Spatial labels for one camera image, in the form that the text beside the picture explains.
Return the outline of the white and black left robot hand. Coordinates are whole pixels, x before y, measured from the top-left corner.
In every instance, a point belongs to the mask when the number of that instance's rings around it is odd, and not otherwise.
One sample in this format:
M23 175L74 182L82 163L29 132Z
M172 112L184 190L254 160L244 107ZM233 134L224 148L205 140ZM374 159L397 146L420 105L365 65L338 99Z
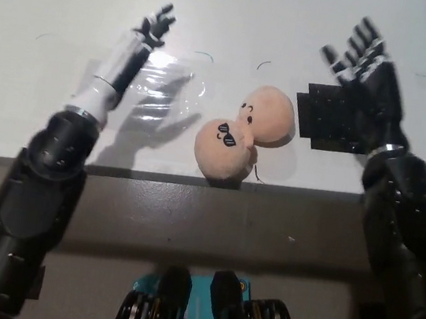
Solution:
M66 104L67 111L83 116L99 130L105 128L109 112L118 107L152 52L164 46L163 37L176 19L171 15L173 8L171 3L161 7L157 13L144 17L138 27L125 32L88 86Z

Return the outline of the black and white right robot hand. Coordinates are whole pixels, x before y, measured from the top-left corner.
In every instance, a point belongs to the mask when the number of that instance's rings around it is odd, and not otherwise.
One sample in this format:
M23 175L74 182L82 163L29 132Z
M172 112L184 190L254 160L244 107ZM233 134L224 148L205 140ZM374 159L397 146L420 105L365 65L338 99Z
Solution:
M385 148L407 152L397 70L384 38L365 16L347 44L343 56L331 45L323 46L321 54L355 111L360 141L368 153Z

